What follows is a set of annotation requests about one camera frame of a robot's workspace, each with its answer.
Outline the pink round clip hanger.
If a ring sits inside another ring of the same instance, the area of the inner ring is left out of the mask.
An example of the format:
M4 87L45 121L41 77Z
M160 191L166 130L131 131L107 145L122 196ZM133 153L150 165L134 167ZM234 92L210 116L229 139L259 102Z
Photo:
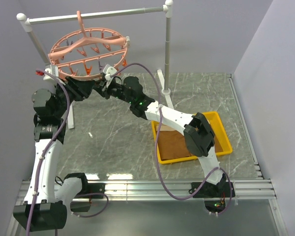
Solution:
M128 48L124 47L126 36L108 28L86 28L80 11L77 11L79 29L60 38L51 48L50 63L58 67L59 76L70 76L80 81L100 77L98 60L101 65L109 64L117 71L123 68ZM90 75L86 74L83 62L92 66Z

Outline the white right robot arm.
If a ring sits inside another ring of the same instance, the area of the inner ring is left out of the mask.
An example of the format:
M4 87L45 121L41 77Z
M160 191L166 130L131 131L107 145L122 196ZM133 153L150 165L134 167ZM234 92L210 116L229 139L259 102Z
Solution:
M193 197L231 198L235 196L233 183L220 168L215 154L215 134L202 113L186 114L159 104L143 93L139 79L133 76L126 77L123 84L115 80L101 79L93 88L106 99L112 96L129 103L129 109L135 116L157 121L184 136L188 151L198 158L205 174L205 180L194 190Z

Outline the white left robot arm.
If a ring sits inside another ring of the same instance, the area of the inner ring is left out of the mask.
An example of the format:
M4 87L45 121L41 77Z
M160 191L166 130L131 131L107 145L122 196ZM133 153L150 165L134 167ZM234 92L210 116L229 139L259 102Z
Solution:
M104 186L94 189L85 173L68 174L55 190L56 165L64 143L70 105L88 98L95 81L67 77L58 80L55 91L41 88L31 97L34 115L35 161L24 202L15 206L13 216L31 232L64 228L68 213L88 211L86 206L71 206L74 198L107 198Z

